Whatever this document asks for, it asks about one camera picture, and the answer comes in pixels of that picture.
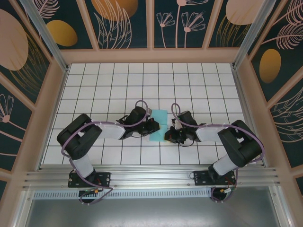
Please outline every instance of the orange circle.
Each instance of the orange circle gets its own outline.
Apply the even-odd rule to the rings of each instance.
[[[121,15],[123,9],[127,12],[128,17],[133,16],[138,9],[138,0],[91,0],[91,3],[102,17],[112,21],[124,19]]]

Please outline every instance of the light blue cloth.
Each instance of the light blue cloth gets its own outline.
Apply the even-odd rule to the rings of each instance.
[[[164,141],[167,131],[167,110],[152,110],[151,117],[160,125],[160,130],[150,135],[150,141]]]

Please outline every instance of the flower illustration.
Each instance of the flower illustration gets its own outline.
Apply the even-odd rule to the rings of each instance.
[[[4,94],[0,95],[0,122],[10,123],[10,124],[14,125],[15,127],[25,131],[24,128],[14,124],[13,122],[10,121],[10,115],[11,115],[11,111],[13,109],[13,105],[14,105],[14,98],[13,97],[8,96],[8,98],[6,100]],[[14,136],[6,133],[6,132],[0,131],[0,134],[5,135],[7,137],[10,137],[14,140],[22,142],[22,139],[14,137]]]
[[[186,5],[200,5],[207,3],[208,0],[177,0],[177,4],[179,6],[186,6]]]
[[[163,35],[163,28],[174,25],[175,21],[173,20],[171,13],[163,13],[163,15],[161,13],[157,13],[157,20],[161,27],[164,48],[166,48],[165,41],[164,41],[164,35]]]
[[[11,96],[8,96],[8,99],[6,101],[6,98],[4,94],[0,95],[0,122],[8,123],[10,119],[10,114],[13,109],[14,104],[14,98]]]
[[[184,48],[186,48],[186,36],[188,32],[195,32],[205,29],[203,24],[204,18],[203,13],[192,13],[188,17],[188,12],[182,13],[182,24],[185,31]]]

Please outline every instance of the white tiled floor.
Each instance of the white tiled floor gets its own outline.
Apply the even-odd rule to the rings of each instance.
[[[56,141],[58,133],[80,114],[115,121],[130,113],[139,99],[151,109],[168,111],[171,104],[189,110],[197,123],[244,120],[229,64],[94,63],[72,64],[48,141],[43,164],[67,164]],[[212,164],[226,151],[213,142],[180,147],[148,137],[97,140],[89,152],[92,164]]]

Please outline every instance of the blue towel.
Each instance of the blue towel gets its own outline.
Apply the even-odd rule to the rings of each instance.
[[[150,135],[150,141],[164,141],[167,131],[167,110],[152,110],[151,117],[160,125],[160,130]]]

